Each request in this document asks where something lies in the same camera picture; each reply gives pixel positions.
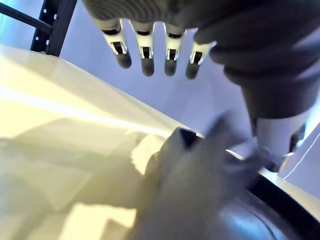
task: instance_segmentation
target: black metal rack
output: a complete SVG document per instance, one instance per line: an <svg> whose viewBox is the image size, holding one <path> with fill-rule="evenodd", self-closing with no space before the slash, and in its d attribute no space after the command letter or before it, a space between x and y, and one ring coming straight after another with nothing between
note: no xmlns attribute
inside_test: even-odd
<svg viewBox="0 0 320 240"><path fill-rule="evenodd" d="M30 50L59 56L77 0L44 0L39 19L0 2L0 14L35 27Z"/></svg>

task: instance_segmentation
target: metal shelf frame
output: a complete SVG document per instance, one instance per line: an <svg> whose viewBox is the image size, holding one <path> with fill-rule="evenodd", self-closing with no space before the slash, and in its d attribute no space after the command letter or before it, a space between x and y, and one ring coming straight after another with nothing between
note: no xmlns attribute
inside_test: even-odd
<svg viewBox="0 0 320 240"><path fill-rule="evenodd" d="M39 18L0 2L0 14L35 27L30 50L59 57L77 0L44 0Z"/></svg>

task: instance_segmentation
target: robot finger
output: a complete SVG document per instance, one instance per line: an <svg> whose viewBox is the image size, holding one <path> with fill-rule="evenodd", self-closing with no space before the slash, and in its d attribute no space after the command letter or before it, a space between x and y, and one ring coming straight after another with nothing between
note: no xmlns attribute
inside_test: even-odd
<svg viewBox="0 0 320 240"><path fill-rule="evenodd" d="M186 29L163 23L165 32L165 63L164 72L173 76L177 69L177 60L184 40Z"/></svg>
<svg viewBox="0 0 320 240"><path fill-rule="evenodd" d="M124 69L131 66L131 57L124 34L122 19L99 20L96 22L103 32L104 38L115 54L119 65Z"/></svg>
<svg viewBox="0 0 320 240"><path fill-rule="evenodd" d="M208 44L198 44L195 42L193 44L190 60L185 70L185 75L188 79L196 78L200 65L205 59L205 56L207 55L212 45L212 42Z"/></svg>
<svg viewBox="0 0 320 240"><path fill-rule="evenodd" d="M154 22L137 22L130 20L136 36L141 56L141 68L145 76L152 76L155 72L154 64Z"/></svg>

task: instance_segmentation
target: robotic hand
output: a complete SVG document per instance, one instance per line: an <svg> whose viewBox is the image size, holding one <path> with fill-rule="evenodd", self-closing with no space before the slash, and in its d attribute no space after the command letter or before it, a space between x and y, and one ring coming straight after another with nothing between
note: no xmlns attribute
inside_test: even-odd
<svg viewBox="0 0 320 240"><path fill-rule="evenodd" d="M304 139L308 110L319 90L318 0L84 0L121 66L131 58L121 19L130 19L142 70L154 72L154 22L164 22L165 72L175 73L185 29L198 28L189 78L210 50L226 76L241 86L258 144L274 155L277 172Z"/></svg>

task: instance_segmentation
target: dark fabric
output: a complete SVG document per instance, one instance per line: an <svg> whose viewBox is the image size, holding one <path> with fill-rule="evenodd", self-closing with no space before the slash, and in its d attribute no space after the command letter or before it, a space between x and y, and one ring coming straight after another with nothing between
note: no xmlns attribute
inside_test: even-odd
<svg viewBox="0 0 320 240"><path fill-rule="evenodd" d="M320 222L282 189L259 175L249 191L278 213L306 240L320 240Z"/></svg>
<svg viewBox="0 0 320 240"><path fill-rule="evenodd" d="M177 22L216 41L213 61L242 87L253 117L287 118L315 102L320 77L320 1L198 0Z"/></svg>

